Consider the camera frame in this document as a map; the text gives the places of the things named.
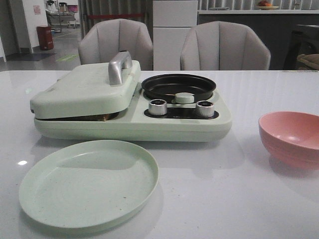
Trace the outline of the right grey upholstered chair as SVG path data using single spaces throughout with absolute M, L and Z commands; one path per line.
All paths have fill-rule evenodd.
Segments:
M 180 69 L 268 70 L 271 52 L 250 27 L 213 21 L 192 27 L 183 44 Z

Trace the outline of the grey upholstered chair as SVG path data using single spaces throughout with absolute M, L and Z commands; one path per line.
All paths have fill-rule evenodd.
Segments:
M 128 19 L 106 20 L 95 24 L 80 41 L 80 63 L 109 62 L 120 51 L 129 51 L 143 71 L 153 69 L 153 43 L 147 26 Z
M 268 70 L 271 52 L 250 27 L 213 21 L 192 27 L 183 44 L 180 69 Z

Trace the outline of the green breakfast maker base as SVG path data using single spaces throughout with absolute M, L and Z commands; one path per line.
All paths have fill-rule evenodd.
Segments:
M 138 83 L 129 107 L 107 121 L 35 119 L 34 124 L 46 137 L 84 140 L 209 142 L 224 138 L 231 129 L 231 113 L 217 90 L 209 99 L 215 107 L 212 119 L 149 117 L 144 113 L 148 109 L 148 99 L 143 93 Z

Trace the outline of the white refrigerator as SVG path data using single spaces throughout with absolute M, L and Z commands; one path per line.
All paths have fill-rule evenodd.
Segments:
M 153 1 L 154 70 L 180 69 L 180 54 L 189 30 L 197 25 L 196 0 Z

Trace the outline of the fruit plate on counter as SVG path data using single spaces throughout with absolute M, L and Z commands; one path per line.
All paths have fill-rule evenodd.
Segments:
M 267 0 L 261 0 L 257 2 L 257 8 L 260 10 L 276 10 L 279 9 L 279 6 L 274 6 Z

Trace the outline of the black round frying pan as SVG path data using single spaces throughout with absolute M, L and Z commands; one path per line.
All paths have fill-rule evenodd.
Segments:
M 163 74 L 142 82 L 149 99 L 161 99 L 172 104 L 191 104 L 208 100 L 216 89 L 211 79 L 191 74 Z

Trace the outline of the pink plastic bowl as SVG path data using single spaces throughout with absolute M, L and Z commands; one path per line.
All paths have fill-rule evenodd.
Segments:
M 289 166 L 318 170 L 319 117 L 301 112 L 271 112 L 259 118 L 266 150 Z

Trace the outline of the right silver control knob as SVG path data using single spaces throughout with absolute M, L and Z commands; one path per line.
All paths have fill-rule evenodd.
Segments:
M 195 106 L 195 113 L 202 118 L 210 118 L 215 114 L 214 103 L 209 101 L 198 101 Z

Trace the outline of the left silver control knob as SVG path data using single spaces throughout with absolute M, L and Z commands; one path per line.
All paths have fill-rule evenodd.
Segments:
M 148 111 L 153 116 L 164 116 L 167 114 L 167 102 L 162 99 L 150 100 Z

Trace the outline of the silver control knob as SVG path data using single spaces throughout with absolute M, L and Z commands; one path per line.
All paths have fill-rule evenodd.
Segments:
M 148 111 L 153 116 L 164 116 L 167 114 L 167 102 L 162 99 L 150 100 Z
M 210 118 L 215 114 L 214 103 L 209 101 L 198 101 L 195 106 L 195 113 L 202 118 Z

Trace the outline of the white bread slice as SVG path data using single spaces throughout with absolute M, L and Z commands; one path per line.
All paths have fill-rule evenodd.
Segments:
M 94 115 L 85 117 L 85 121 L 108 121 L 112 120 L 118 115 L 118 113 Z

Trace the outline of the left grey upholstered chair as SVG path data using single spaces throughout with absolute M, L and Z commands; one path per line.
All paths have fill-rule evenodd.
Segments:
M 153 43 L 147 26 L 128 19 L 106 20 L 95 24 L 80 41 L 80 63 L 109 62 L 120 51 L 129 51 L 143 71 L 153 69 Z

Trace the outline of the green breakfast maker lid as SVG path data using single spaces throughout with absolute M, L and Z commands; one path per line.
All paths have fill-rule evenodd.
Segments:
M 141 75 L 140 63 L 119 70 L 122 82 L 111 84 L 109 63 L 80 65 L 30 100 L 41 120 L 117 113 L 129 107 Z

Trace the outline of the red trash bin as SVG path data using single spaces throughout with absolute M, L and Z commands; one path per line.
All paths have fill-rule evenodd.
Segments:
M 50 26 L 36 27 L 38 42 L 41 50 L 51 50 L 54 48 Z

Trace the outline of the light green plastic plate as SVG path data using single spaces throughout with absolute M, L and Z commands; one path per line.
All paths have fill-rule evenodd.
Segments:
M 88 141 L 36 163 L 20 185 L 19 202 L 46 226 L 96 232 L 138 213 L 158 180 L 157 161 L 144 148 L 118 140 Z

